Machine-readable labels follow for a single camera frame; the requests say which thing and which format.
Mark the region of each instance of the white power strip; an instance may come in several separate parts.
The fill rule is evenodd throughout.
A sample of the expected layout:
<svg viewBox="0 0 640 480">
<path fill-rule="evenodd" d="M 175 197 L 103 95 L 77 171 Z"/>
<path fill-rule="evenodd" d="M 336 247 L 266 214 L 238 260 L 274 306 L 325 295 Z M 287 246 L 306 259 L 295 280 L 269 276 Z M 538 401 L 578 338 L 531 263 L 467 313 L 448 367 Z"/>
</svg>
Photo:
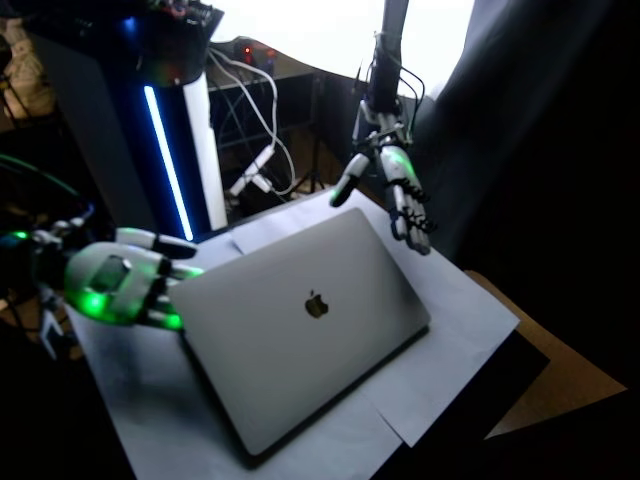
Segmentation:
<svg viewBox="0 0 640 480">
<path fill-rule="evenodd" d="M 233 184 L 233 187 L 229 189 L 231 195 L 237 197 L 249 182 L 253 182 L 264 193 L 269 193 L 272 189 L 271 182 L 260 175 L 258 171 L 273 157 L 274 153 L 275 149 L 271 145 L 264 147 L 256 159 L 251 162 L 251 165 L 247 167 L 242 176 Z"/>
</svg>

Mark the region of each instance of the beige bag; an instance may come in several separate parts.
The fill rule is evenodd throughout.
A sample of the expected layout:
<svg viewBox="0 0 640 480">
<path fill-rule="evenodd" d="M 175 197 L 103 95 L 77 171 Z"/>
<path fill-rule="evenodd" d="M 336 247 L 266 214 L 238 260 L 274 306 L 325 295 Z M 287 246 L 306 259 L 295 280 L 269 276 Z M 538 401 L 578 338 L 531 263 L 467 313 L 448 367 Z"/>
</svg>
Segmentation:
<svg viewBox="0 0 640 480">
<path fill-rule="evenodd" d="M 3 88 L 4 97 L 16 119 L 25 119 L 29 115 L 40 117 L 49 115 L 55 107 L 55 95 L 48 85 L 44 67 L 33 50 L 33 44 L 22 28 L 22 19 L 0 20 L 0 35 L 11 46 L 13 58 L 4 69 L 11 88 Z M 13 92 L 18 94 L 24 111 Z"/>
</svg>

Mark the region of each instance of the silver laptop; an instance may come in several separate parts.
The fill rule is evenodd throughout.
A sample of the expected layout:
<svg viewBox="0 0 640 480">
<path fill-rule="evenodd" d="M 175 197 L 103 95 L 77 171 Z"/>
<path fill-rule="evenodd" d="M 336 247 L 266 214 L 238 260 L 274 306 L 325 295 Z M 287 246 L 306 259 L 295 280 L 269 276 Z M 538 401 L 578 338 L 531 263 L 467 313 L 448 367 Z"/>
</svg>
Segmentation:
<svg viewBox="0 0 640 480">
<path fill-rule="evenodd" d="M 429 322 L 359 209 L 186 280 L 169 296 L 253 455 Z"/>
</svg>

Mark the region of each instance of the green cable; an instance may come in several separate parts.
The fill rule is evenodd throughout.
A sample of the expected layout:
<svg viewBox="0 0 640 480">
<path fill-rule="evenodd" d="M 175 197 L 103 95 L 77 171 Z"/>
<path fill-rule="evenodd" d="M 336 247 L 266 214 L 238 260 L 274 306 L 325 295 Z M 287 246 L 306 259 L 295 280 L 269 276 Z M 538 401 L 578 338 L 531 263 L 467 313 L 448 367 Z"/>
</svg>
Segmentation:
<svg viewBox="0 0 640 480">
<path fill-rule="evenodd" d="M 37 173 L 38 175 L 46 178 L 47 180 L 52 181 L 53 183 L 55 183 L 56 185 L 58 185 L 60 188 L 62 188 L 63 190 L 66 190 L 67 192 L 69 192 L 71 195 L 75 196 L 75 197 L 80 197 L 80 194 L 75 191 L 72 187 L 70 187 L 69 185 L 67 185 L 66 183 L 64 183 L 62 180 L 54 177 L 53 175 L 40 170 L 39 168 L 34 167 L 33 165 L 27 163 L 27 162 L 23 162 L 22 160 L 18 160 L 17 158 L 11 157 L 9 155 L 5 155 L 4 153 L 0 153 L 0 161 L 4 160 L 7 163 L 13 163 L 14 165 L 19 165 L 22 168 L 26 168 L 27 170 L 30 170 L 32 172 Z"/>
</svg>

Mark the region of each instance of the white light strip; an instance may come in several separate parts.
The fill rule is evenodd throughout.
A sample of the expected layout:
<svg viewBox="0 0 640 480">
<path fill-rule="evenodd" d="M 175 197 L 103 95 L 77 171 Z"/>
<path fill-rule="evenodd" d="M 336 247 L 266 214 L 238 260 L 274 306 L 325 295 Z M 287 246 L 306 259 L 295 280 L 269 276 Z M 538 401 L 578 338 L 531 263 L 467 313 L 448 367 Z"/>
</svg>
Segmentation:
<svg viewBox="0 0 640 480">
<path fill-rule="evenodd" d="M 182 200 L 182 193 L 180 192 L 180 184 L 178 183 L 176 171 L 173 168 L 173 160 L 171 158 L 171 152 L 169 151 L 169 144 L 167 143 L 167 137 L 164 133 L 164 126 L 162 125 L 160 111 L 158 110 L 158 102 L 156 101 L 156 95 L 153 88 L 144 87 L 144 95 L 147 97 L 147 105 L 149 105 L 149 113 L 151 113 L 153 128 L 156 130 L 156 137 L 158 137 L 158 144 L 160 145 L 160 153 L 162 154 L 162 160 L 164 161 L 164 168 L 167 171 L 167 176 L 169 177 L 169 184 L 171 185 L 173 198 L 176 201 L 176 207 L 178 207 L 178 215 L 180 215 L 180 221 L 182 222 L 184 237 L 187 240 L 193 240 L 193 233 L 191 232 L 191 225 L 189 224 L 189 216 L 187 215 L 187 209 L 184 208 L 184 201 Z"/>
</svg>

